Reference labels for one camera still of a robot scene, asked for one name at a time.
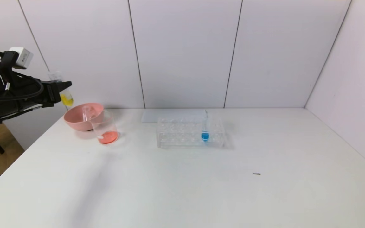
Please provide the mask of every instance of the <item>red liquid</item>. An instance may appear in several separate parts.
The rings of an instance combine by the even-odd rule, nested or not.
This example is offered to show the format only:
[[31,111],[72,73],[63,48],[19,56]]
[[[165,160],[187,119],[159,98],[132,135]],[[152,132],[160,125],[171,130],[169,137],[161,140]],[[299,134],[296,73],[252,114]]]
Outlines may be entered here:
[[102,144],[108,144],[118,139],[118,133],[116,131],[107,131],[102,134],[102,137],[98,141]]

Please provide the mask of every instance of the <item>white wall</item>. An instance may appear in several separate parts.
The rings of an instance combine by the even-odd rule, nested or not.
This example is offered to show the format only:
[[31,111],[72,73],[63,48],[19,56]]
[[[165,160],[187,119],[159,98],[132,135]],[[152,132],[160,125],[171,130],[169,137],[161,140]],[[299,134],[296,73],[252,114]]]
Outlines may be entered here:
[[62,71],[75,105],[143,108],[127,0],[20,0],[49,69]]
[[304,107],[349,2],[244,0],[225,107]]
[[223,108],[241,0],[130,0],[146,108]]
[[306,108],[365,157],[365,0],[353,0]]
[[[16,0],[0,0],[0,51],[8,51],[10,47],[25,47],[34,56],[28,69],[18,70],[41,80],[49,80],[47,68],[26,24],[22,10]],[[27,149],[66,109],[61,103],[55,107],[31,111],[4,123],[19,144]]]

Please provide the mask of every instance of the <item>blue liquid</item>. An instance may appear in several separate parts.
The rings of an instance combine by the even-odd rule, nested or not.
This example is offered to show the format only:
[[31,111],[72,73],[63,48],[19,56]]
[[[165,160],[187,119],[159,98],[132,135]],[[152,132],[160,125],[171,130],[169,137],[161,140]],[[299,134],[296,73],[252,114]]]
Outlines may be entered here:
[[202,131],[201,138],[202,138],[202,140],[204,140],[204,142],[208,141],[208,139],[209,139],[209,132]]

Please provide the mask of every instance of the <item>white table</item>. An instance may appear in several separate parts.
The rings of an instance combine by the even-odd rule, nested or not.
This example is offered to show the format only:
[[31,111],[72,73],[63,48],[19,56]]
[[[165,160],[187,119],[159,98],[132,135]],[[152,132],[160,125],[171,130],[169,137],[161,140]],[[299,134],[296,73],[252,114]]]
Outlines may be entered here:
[[143,110],[113,111],[110,146],[60,119],[19,157],[0,227],[365,228],[365,159],[307,110],[208,109],[223,149],[159,149]]

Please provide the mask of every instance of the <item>yellow liquid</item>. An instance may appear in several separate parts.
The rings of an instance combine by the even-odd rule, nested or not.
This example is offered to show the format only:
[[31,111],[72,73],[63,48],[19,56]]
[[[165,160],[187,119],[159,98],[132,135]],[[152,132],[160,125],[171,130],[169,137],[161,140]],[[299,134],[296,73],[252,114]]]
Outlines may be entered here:
[[60,97],[63,104],[65,104],[66,106],[71,107],[73,105],[74,100],[72,97],[70,99],[67,99],[64,94],[60,94]]

